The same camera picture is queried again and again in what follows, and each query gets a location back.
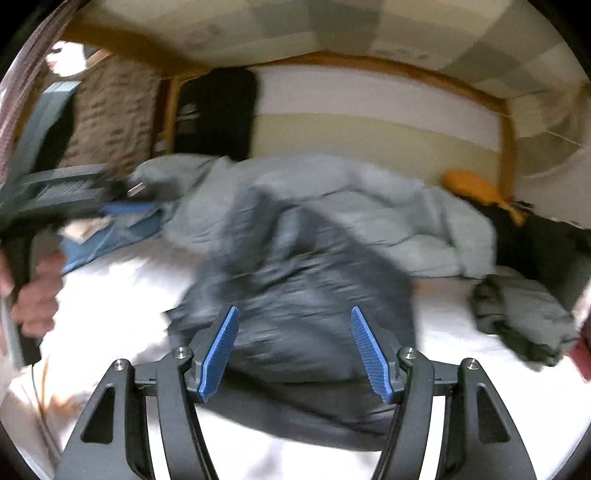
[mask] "orange pillow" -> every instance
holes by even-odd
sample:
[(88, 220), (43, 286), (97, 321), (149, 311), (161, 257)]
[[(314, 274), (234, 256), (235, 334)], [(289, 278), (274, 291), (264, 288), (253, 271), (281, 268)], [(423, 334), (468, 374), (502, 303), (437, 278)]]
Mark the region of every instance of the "orange pillow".
[(498, 205), (507, 210), (517, 226), (525, 222), (525, 214), (514, 209), (501, 196), (501, 192), (490, 182), (466, 170), (450, 170), (443, 175), (441, 185), (454, 195), (468, 197), (484, 205)]

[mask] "white bed sheet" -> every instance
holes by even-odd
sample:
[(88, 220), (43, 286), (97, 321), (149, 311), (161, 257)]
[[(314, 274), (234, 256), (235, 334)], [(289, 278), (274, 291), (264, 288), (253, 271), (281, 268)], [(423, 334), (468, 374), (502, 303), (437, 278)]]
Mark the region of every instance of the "white bed sheet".
[[(47, 424), (61, 448), (88, 396), (114, 359), (152, 361), (168, 351), (167, 324), (160, 312), (182, 298), (199, 261), (193, 254), (152, 238), (67, 276), (56, 329), (43, 344), (46, 364), (40, 365), (46, 367), (35, 369), (37, 385), (43, 385)], [(466, 357), (478, 359), (509, 409), (538, 479), (550, 479), (591, 421), (591, 384), (583, 382), (569, 358), (554, 368), (535, 372), (496, 337), (478, 332), (467, 305), (472, 286), (473, 282), (457, 278), (421, 283), (414, 299), (418, 346), (432, 360), (458, 364)], [(11, 390), (12, 395), (0, 409), (3, 421), (7, 416), (14, 417), (19, 405), (30, 408), (22, 394), (28, 391), (33, 396), (30, 375), (13, 382)], [(443, 399), (435, 399), (421, 480), (434, 478), (443, 409)], [(155, 401), (151, 400), (152, 458), (158, 480), (165, 480), (168, 472), (155, 412)], [(379, 457), (379, 452), (348, 452), (277, 439), (203, 410), (199, 418), (223, 480), (368, 479)], [(11, 425), (9, 433), (21, 450), (31, 450), (29, 445), (38, 444), (30, 433), (19, 432), (18, 424)], [(30, 455), (39, 457), (39, 465), (51, 478), (51, 462), (41, 458), (40, 449), (35, 448)]]

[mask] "red object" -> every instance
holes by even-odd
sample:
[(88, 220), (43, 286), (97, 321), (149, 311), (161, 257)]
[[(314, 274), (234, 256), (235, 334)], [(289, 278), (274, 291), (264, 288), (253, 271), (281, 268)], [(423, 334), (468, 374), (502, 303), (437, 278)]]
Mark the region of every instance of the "red object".
[(587, 347), (585, 340), (581, 338), (572, 350), (566, 352), (579, 369), (586, 382), (591, 381), (591, 350)]

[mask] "wooden bed frame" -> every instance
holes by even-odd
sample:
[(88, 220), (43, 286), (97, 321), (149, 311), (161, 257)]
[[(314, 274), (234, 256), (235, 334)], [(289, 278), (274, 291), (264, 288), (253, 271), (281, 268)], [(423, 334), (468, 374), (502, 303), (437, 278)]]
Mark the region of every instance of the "wooden bed frame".
[[(125, 30), (117, 30), (99, 25), (89, 25), (75, 18), (62, 35), (64, 40), (105, 48), (122, 57), (148, 64), (164, 76), (163, 94), (166, 94), (165, 108), (157, 112), (156, 124), (162, 125), (160, 134), (172, 152), (176, 109), (180, 89), (188, 80), (207, 73), (211, 67), (192, 62), (168, 47), (148, 37)], [(515, 177), (515, 130), (505, 99), (489, 95), (473, 86), (439, 72), (415, 67), (393, 60), (367, 56), (351, 56), (320, 51), (282, 60), (251, 66), (271, 65), (319, 65), (336, 68), (365, 70), (386, 73), (425, 83), (446, 92), (462, 96), (488, 108), (499, 116), (501, 123), (501, 149), (498, 163), (498, 187), (506, 200), (512, 200)]]

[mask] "metal screw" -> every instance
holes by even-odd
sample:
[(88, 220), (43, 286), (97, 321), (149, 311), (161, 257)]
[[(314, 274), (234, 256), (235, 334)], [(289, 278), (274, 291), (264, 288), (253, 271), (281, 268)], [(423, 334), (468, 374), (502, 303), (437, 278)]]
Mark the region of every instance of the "metal screw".
[(473, 358), (466, 359), (466, 368), (468, 370), (478, 370), (478, 362)]
[(408, 346), (402, 351), (402, 356), (406, 360), (412, 360), (413, 358), (417, 357), (417, 351), (414, 348)]
[(121, 372), (125, 367), (127, 367), (127, 360), (119, 358), (118, 360), (115, 360), (111, 366), (113, 367), (113, 370)]
[(191, 349), (188, 346), (180, 346), (174, 349), (173, 356), (182, 360), (183, 358), (187, 358), (191, 355)]

